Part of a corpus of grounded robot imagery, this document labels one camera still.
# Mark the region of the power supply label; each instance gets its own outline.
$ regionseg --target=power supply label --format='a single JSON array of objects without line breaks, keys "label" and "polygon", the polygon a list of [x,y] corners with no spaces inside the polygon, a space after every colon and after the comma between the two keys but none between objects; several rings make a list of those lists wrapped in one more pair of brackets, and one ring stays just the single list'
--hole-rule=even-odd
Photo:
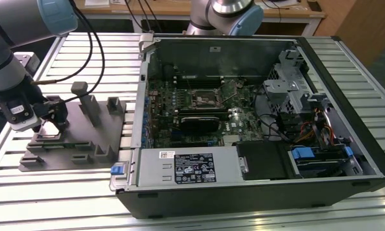
[{"label": "power supply label", "polygon": [[175,155],[177,184],[217,182],[212,153]]}]

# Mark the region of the yellow wire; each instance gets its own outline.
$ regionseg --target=yellow wire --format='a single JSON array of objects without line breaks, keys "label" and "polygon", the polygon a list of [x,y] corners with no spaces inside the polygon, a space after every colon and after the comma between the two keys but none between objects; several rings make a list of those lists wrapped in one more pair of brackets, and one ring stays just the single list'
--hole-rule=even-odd
[{"label": "yellow wire", "polygon": [[308,132],[308,133],[296,141],[296,143],[299,143],[301,140],[307,139],[312,134],[313,134],[313,131]]}]

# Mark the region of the wooden table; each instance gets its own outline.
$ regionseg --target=wooden table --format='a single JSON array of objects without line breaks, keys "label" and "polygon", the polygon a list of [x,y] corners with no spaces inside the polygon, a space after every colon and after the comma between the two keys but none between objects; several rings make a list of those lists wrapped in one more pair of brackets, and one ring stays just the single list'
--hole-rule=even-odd
[{"label": "wooden table", "polygon": [[[129,19],[133,21],[135,32],[141,33],[141,29],[137,26],[133,18],[129,15],[128,7],[125,5],[112,4],[109,8],[85,9],[85,0],[75,0],[83,13],[92,19]],[[179,20],[189,21],[191,17],[191,3],[177,0],[148,0],[149,5],[155,11],[159,20]],[[145,20],[143,10],[137,0],[131,0],[129,6],[135,14],[136,20],[140,22]],[[308,10],[264,10],[264,20],[267,23],[297,23],[305,24],[303,31],[304,36],[312,36],[323,18],[325,18],[324,12],[315,12],[309,9],[307,0],[301,0],[300,6],[308,8]],[[144,3],[144,9],[147,14],[151,15],[148,7]]]}]

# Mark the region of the aluminum extrusion table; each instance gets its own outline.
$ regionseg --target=aluminum extrusion table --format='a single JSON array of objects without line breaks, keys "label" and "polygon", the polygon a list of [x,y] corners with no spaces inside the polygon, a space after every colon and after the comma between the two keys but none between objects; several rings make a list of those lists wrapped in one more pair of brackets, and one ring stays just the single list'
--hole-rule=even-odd
[{"label": "aluminum extrusion table", "polygon": [[[121,161],[131,156],[129,144],[137,80],[140,77],[140,34],[100,33],[105,47],[105,77],[96,98],[120,96],[127,101],[123,126]],[[308,38],[329,73],[347,95],[375,138],[385,150],[385,90],[360,65],[343,42]],[[61,78],[84,63],[89,51],[85,33],[57,38],[36,78]],[[100,50],[89,67],[73,79],[41,87],[47,95],[71,97],[73,81],[93,84],[101,70]],[[316,88],[321,86],[312,75]],[[109,190],[109,169],[20,172],[19,161],[32,132],[15,132],[5,126],[0,135],[0,231],[3,230],[384,230],[385,188],[361,193],[331,207],[273,210],[164,219],[135,219]]]}]

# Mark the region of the motherboard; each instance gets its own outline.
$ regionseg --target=motherboard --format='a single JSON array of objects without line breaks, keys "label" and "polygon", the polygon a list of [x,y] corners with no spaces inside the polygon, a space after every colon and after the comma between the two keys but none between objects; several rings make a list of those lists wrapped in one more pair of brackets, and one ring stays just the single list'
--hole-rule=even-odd
[{"label": "motherboard", "polygon": [[155,148],[231,146],[263,139],[245,79],[193,77],[148,85]]}]

